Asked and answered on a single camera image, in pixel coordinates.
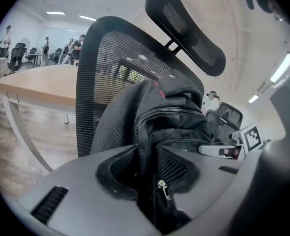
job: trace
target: wooden floor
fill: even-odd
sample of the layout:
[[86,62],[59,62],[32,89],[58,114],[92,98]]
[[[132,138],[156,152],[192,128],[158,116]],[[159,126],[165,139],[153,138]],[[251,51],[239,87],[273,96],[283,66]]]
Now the wooden floor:
[[[74,116],[64,124],[61,113],[26,106],[20,111],[32,141],[53,169],[77,158]],[[0,191],[17,200],[47,174],[17,140],[0,94]]]

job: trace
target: person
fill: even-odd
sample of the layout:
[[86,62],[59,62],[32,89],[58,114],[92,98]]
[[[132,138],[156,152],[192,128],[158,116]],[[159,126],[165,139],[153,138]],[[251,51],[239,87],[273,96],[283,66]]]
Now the person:
[[202,112],[205,114],[208,110],[216,111],[220,105],[220,97],[217,95],[216,91],[211,91],[207,94],[209,99],[209,105],[202,106]]
[[5,58],[7,54],[7,50],[11,43],[11,26],[6,27],[6,34],[4,38],[0,41],[0,58]]
[[65,56],[64,60],[62,61],[62,64],[66,64],[71,59],[73,41],[74,41],[74,39],[71,38],[70,42],[64,47],[64,51],[66,52],[66,56]]
[[74,42],[72,55],[71,55],[71,64],[72,65],[74,64],[74,60],[75,59],[79,59],[80,58],[80,53],[81,53],[81,49],[82,49],[82,44],[84,42],[84,38],[85,38],[85,34],[82,34],[80,36],[80,39],[76,40]]
[[48,61],[48,51],[49,51],[49,44],[50,44],[50,39],[49,37],[46,37],[46,39],[43,41],[43,47],[42,47],[42,55],[41,56],[41,64],[45,66]]

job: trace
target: white ceiling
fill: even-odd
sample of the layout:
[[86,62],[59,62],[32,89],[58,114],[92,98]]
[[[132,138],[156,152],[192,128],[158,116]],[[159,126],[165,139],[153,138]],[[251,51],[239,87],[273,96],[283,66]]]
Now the white ceiling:
[[[20,0],[44,21],[90,25],[79,15],[98,19],[114,15],[133,22],[165,44],[168,37],[148,18],[145,0]],[[271,77],[290,51],[290,24],[276,21],[263,12],[256,1],[250,10],[245,0],[182,0],[193,20],[226,55],[226,69],[216,78],[206,76],[183,52],[178,57],[203,81],[205,90],[216,90],[226,98],[232,90],[245,105],[265,79]],[[65,16],[48,15],[62,11]],[[266,101],[258,101],[264,110]]]

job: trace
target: table leg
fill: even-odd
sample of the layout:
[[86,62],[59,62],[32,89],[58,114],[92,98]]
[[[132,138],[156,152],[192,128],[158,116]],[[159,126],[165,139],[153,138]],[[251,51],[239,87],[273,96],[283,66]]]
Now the table leg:
[[49,172],[53,171],[50,165],[45,161],[45,159],[41,156],[35,145],[33,144],[31,138],[29,137],[23,120],[21,118],[18,104],[10,102],[8,97],[2,95],[3,104],[5,107],[5,111],[8,117],[8,120],[14,130],[15,135],[17,136],[20,143],[26,148],[29,152],[31,152],[39,163],[45,167]]
[[65,123],[65,124],[68,124],[68,115],[66,115],[66,118],[65,118],[64,123]]

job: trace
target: zipper pull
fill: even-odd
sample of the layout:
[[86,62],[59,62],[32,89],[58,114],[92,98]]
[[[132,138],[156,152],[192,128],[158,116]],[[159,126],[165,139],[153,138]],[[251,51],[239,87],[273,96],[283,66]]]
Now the zipper pull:
[[167,200],[171,200],[171,198],[169,197],[169,195],[167,195],[167,192],[166,192],[167,185],[166,185],[165,181],[160,180],[160,181],[157,183],[157,187],[158,187],[159,189],[162,189],[162,191],[164,192],[164,195],[165,195],[165,197],[166,197]]

